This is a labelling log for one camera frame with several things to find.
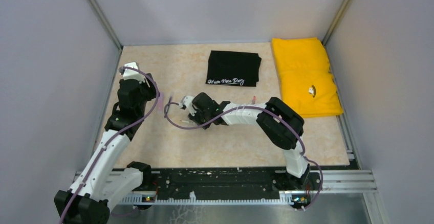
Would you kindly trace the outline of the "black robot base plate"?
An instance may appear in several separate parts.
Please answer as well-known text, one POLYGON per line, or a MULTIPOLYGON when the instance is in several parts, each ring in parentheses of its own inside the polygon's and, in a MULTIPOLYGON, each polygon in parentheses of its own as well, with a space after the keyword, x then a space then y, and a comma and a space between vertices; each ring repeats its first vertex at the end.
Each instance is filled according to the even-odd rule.
POLYGON ((320 175, 310 172, 300 180, 282 167, 156 168, 134 191, 155 192, 157 200, 278 200, 281 192, 304 196, 319 189, 320 175))

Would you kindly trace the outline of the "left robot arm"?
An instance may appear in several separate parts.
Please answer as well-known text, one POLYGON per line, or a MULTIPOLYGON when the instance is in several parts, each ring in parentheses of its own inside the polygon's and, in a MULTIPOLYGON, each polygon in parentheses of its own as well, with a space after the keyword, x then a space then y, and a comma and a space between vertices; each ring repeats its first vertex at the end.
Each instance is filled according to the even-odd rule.
POLYGON ((67 191, 59 190, 54 203, 60 223, 107 223, 114 209, 130 192, 154 189, 151 166, 133 161, 107 183, 115 163, 134 138, 148 101, 159 97, 150 73, 124 74, 102 138, 90 161, 67 191))

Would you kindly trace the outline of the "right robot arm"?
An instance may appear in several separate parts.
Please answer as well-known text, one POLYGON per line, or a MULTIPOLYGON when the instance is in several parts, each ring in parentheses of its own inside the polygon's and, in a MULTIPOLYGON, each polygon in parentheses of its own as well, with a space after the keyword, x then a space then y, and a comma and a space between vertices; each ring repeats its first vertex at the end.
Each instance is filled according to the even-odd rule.
POLYGON ((189 111, 189 119, 204 129, 211 124, 258 126, 283 150, 289 185, 302 189, 308 183, 310 165, 305 159, 306 147, 302 141, 305 121, 281 99, 272 97, 260 104, 217 103, 206 93, 199 93, 195 97, 184 97, 182 106, 189 111))

